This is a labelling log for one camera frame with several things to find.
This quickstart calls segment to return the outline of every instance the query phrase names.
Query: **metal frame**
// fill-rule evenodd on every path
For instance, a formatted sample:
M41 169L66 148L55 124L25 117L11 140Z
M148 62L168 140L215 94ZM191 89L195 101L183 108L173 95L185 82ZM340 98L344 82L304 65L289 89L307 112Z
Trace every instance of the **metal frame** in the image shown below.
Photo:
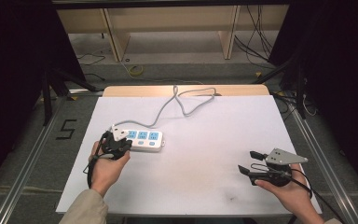
M11 213L13 212L14 207L16 206L16 203L21 196L21 192L25 184L27 183L28 178L31 175L31 172L34 169L34 166L36 165L36 162L43 150L43 147L48 141L48 136L52 128L54 127L55 120L58 114L60 113L65 101L66 101L66 97L59 97L57 99L57 105L56 108L54 109L51 120L46 126L42 128L42 131L37 137L37 140L34 143L34 146L27 160L23 164L21 171L16 178L16 181L14 182L13 186L10 188L10 192L7 194L4 202L0 206L0 223L8 223Z
M53 7L55 9L120 8L120 7L206 7L244 5L289 5L314 3L310 0L53 0L52 4L17 2L19 7Z
M290 110L295 110L295 108L290 105ZM293 112L293 116L296 120L298 128L303 133L304 138L310 147L310 151L312 152L313 157L315 158L322 174L324 175L324 179L326 180L327 185L336 198L337 204L340 207L345 219L347 220L347 223L358 224L358 212L354 207L353 201L336 175L333 167L330 165L330 162L325 157L324 151L316 140L315 135L313 135L313 132L310 129L307 121L302 119L297 111Z

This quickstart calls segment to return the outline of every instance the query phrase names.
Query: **wrist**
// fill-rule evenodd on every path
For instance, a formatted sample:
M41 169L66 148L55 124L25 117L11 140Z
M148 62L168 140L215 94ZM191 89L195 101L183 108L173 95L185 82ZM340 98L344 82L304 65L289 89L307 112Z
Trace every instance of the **wrist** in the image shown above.
M303 212L295 213L296 217L301 220L304 224L323 224L324 220L316 212L313 206L310 209L304 210Z
M102 197L106 194L106 192L109 190L110 186L107 186L104 183L92 183L91 189L97 191Z

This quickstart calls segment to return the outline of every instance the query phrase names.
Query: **white tabletop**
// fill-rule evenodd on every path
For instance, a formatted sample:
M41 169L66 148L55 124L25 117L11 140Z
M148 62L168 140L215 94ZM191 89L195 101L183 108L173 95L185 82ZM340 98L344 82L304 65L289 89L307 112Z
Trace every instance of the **white tabletop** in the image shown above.
M87 189L82 172L92 145L113 123L152 123L170 97L103 97L98 100L57 212L65 213ZM182 97L186 111L206 98ZM146 130L134 124L125 129ZM164 134L159 153L132 152L118 182L106 193L109 213L151 217L249 217L289 214L238 170L263 163L249 151L275 148L296 153L271 96L219 96L185 118L176 102L162 112L156 131ZM312 199L318 213L316 200Z

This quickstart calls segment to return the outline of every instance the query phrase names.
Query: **power strip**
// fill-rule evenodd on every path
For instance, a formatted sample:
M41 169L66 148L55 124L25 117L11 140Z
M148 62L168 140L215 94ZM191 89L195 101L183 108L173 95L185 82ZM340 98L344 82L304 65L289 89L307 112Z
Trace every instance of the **power strip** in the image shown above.
M158 152L164 146L162 132L144 130L123 130L128 133L127 139L132 141L131 150Z

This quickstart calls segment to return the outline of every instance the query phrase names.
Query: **hand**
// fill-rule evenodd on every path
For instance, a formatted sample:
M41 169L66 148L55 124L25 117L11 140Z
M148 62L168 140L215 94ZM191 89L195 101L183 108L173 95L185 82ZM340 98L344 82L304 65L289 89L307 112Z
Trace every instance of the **hand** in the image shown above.
M291 168L301 170L298 164L292 164ZM305 177L297 171L292 172L292 178L307 185ZM264 180L256 180L255 183L258 187L273 193L281 204L303 223L324 223L310 202L309 193L295 182L291 181L283 187L276 187Z
M98 143L99 142L94 143L90 156L91 158L97 150ZM96 190L103 197L109 188L117 182L124 165L129 159L129 151L127 151L124 156L117 161L103 158L98 159L95 163L94 171L92 172L91 188Z

